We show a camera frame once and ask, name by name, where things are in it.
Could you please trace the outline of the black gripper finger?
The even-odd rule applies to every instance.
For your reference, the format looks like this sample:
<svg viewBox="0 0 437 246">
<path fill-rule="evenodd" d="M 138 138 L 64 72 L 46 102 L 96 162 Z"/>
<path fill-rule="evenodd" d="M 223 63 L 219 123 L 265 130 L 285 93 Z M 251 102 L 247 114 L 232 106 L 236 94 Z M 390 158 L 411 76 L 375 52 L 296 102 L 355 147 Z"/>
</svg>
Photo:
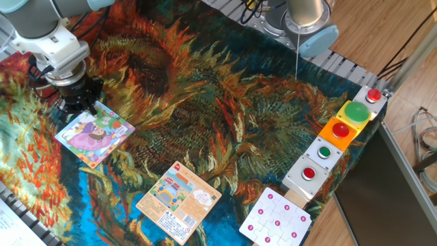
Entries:
<svg viewBox="0 0 437 246">
<path fill-rule="evenodd" d="M 67 114 L 75 114 L 81 113 L 84 111 L 83 105 L 79 100 L 67 100 L 67 99 L 59 99 L 56 102 L 56 108 L 63 113 Z"/>
<path fill-rule="evenodd" d="M 89 112 L 92 115 L 97 115 L 98 112 L 95 108 L 96 101 L 100 99 L 102 88 L 103 88 L 104 81 L 100 77 L 92 77 L 91 78 L 91 89 L 87 93 L 87 97 L 89 99 L 90 108 Z"/>
</svg>

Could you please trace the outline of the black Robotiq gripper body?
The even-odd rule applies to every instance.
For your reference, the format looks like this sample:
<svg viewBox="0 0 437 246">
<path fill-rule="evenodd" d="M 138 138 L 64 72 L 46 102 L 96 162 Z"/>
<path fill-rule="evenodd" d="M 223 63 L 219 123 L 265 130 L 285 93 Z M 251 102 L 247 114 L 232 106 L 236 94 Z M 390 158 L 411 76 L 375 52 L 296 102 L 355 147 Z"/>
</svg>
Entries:
<svg viewBox="0 0 437 246">
<path fill-rule="evenodd" d="M 94 103 L 94 81 L 83 75 L 78 81 L 67 86 L 59 86 L 59 93 L 69 107 L 88 107 Z"/>
</svg>

